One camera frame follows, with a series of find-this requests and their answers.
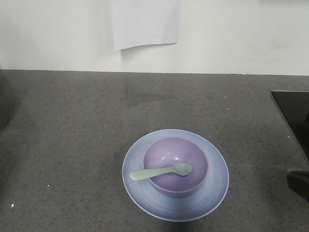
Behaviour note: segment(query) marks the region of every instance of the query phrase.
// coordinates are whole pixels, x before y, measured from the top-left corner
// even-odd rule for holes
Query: spoon
[[[132,180],[144,180],[165,173],[176,173],[178,175],[188,175],[192,172],[192,166],[188,163],[175,163],[167,168],[149,168],[130,172]]]

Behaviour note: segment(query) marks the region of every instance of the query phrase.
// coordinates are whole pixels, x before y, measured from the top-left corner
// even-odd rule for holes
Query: spoon bowl
[[[189,175],[192,172],[192,166],[188,163],[175,163],[172,169],[174,173],[182,176]]]

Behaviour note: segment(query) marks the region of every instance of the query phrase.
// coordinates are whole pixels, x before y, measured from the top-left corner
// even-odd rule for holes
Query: purple bowl
[[[166,196],[187,196],[203,183],[208,170],[207,157],[197,145],[178,137],[160,139],[147,149],[143,159],[145,169],[170,167],[175,163],[191,164],[192,172],[187,176],[163,174],[149,181]]]

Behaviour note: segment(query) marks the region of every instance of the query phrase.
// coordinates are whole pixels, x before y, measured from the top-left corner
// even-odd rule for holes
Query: plate
[[[148,179],[134,181],[129,177],[131,171],[143,169],[143,156],[147,148],[155,141],[168,137],[191,141],[205,152],[209,161],[206,180],[197,191],[186,197],[165,196]],[[174,222],[192,221],[210,214],[223,201],[229,183],[226,162],[217,148],[197,134],[176,129],[154,131],[137,140],[126,154],[122,178],[128,195],[139,208],[156,218]]]

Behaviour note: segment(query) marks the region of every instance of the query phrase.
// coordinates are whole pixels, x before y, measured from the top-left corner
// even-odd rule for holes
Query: white paper
[[[110,0],[114,49],[178,41],[181,0]]]

